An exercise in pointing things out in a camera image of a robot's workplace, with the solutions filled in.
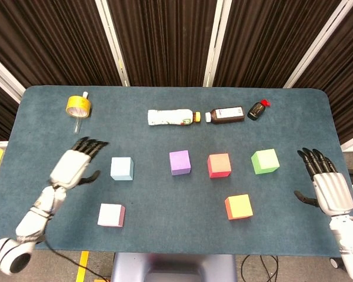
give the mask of table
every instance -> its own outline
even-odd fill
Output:
[[[65,113],[71,95],[89,92],[91,116],[74,135]],[[256,122],[213,125],[204,113],[241,105],[246,111],[266,98],[271,107]],[[148,126],[148,109],[188,108],[203,120],[190,126]],[[20,104],[0,169],[0,238],[15,228],[61,155],[82,136],[110,142],[86,175],[101,170],[91,185],[79,186],[50,221],[47,238],[60,250],[144,253],[277,254],[338,256],[329,218],[299,202],[298,189],[313,196],[297,155],[301,147],[326,154],[348,184],[349,176],[324,92],[316,89],[123,88],[33,86]],[[255,175],[251,156],[274,148],[280,168]],[[190,174],[171,176],[169,152],[189,150]],[[207,158],[229,153],[232,174],[208,177]],[[111,157],[134,160],[134,180],[110,177]],[[227,219],[224,200],[250,194],[254,216]],[[124,228],[97,225],[101,203],[126,207]]]

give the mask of bottle cap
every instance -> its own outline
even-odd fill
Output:
[[[201,114],[200,114],[200,112],[196,112],[195,113],[195,122],[200,122],[200,120],[201,120]]]
[[[205,121],[211,122],[211,120],[212,120],[211,113],[205,113]]]
[[[271,103],[269,103],[267,100],[261,100],[261,102],[260,102],[263,106],[265,106],[265,107],[269,107],[270,105],[271,105]]]

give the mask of green cube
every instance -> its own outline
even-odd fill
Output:
[[[255,174],[274,172],[280,167],[275,149],[256,151],[251,160]]]

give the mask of red cap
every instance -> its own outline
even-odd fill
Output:
[[[270,105],[271,105],[271,103],[269,103],[267,100],[261,100],[261,102],[260,102],[263,106],[265,106],[265,107],[269,107]]]

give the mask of plastic bottle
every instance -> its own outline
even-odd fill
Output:
[[[194,113],[188,109],[148,111],[149,125],[190,125],[200,120],[200,112]]]
[[[205,113],[205,121],[218,125],[220,123],[241,122],[245,119],[242,106],[233,108],[213,109]]]
[[[271,103],[267,100],[261,100],[260,103],[256,103],[252,106],[252,108],[248,111],[247,116],[252,120],[257,120],[265,111],[265,107],[269,107]]]

